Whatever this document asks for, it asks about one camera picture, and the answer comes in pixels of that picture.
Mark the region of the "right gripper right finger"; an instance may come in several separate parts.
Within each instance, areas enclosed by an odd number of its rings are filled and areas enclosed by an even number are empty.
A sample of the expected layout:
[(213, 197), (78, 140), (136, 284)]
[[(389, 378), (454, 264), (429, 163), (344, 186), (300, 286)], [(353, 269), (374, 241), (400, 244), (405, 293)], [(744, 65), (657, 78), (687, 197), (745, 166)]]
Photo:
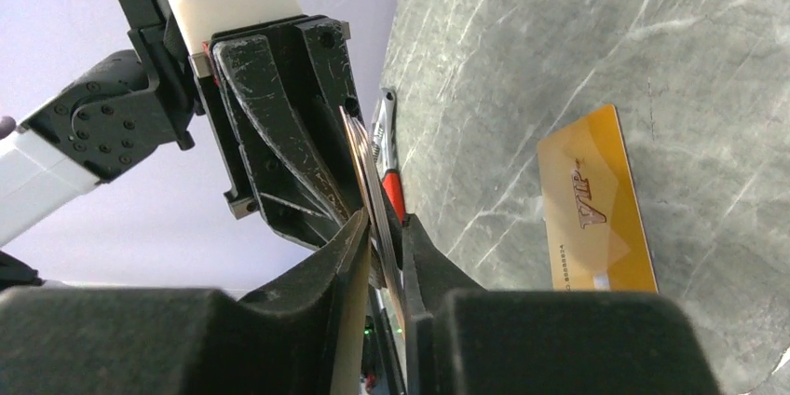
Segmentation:
[(716, 394), (688, 317), (640, 292), (489, 291), (402, 227), (412, 394)]

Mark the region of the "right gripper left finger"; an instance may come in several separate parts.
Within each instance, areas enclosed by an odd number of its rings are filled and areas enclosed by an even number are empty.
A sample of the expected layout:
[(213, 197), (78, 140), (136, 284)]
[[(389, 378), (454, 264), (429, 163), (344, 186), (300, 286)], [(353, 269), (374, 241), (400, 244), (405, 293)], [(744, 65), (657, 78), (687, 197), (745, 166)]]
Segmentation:
[(31, 288), (1, 295), (5, 394), (354, 394), (370, 264), (357, 211), (247, 297), (215, 289)]

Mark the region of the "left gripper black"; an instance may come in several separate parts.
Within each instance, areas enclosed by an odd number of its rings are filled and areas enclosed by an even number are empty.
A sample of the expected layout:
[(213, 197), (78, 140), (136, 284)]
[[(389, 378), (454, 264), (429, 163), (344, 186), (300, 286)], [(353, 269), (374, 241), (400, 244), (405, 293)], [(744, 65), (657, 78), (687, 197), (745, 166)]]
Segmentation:
[(361, 207), (343, 115), (361, 118), (346, 22), (299, 15), (220, 32), (204, 46), (204, 106), (225, 117), (242, 202), (281, 237), (328, 242)]

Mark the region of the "stack of silver cards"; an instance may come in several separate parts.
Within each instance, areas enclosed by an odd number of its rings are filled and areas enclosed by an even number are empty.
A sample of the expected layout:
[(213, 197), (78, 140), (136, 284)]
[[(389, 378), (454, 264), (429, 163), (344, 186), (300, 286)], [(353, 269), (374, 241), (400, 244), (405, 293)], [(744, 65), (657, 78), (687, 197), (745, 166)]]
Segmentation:
[(374, 230), (375, 247), (381, 262), (384, 280), (387, 285), (399, 328), (406, 333), (404, 311), (404, 292), (402, 272), (397, 263), (395, 242), (390, 228), (387, 202), (373, 159), (373, 147), (367, 131), (361, 122), (352, 117), (347, 109), (340, 106), (340, 118), (347, 136), (352, 163), (357, 176), (358, 186), (364, 207), (369, 212)]

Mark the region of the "gold VIP card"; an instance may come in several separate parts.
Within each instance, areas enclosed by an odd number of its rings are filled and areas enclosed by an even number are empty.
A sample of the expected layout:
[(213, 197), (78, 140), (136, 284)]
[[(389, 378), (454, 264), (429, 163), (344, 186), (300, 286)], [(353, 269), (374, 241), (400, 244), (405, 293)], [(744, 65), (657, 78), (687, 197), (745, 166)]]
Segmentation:
[(615, 106), (539, 141), (538, 172), (553, 288), (656, 292)]

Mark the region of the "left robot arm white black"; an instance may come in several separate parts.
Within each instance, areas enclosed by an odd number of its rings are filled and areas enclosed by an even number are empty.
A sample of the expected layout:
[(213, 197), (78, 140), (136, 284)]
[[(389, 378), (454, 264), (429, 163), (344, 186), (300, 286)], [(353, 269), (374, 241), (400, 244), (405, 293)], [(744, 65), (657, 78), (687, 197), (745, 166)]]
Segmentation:
[(360, 209), (343, 128), (360, 118), (345, 22), (297, 0), (117, 0), (131, 48), (41, 104), (1, 142), (1, 240), (109, 184), (205, 116), (237, 218), (324, 246)]

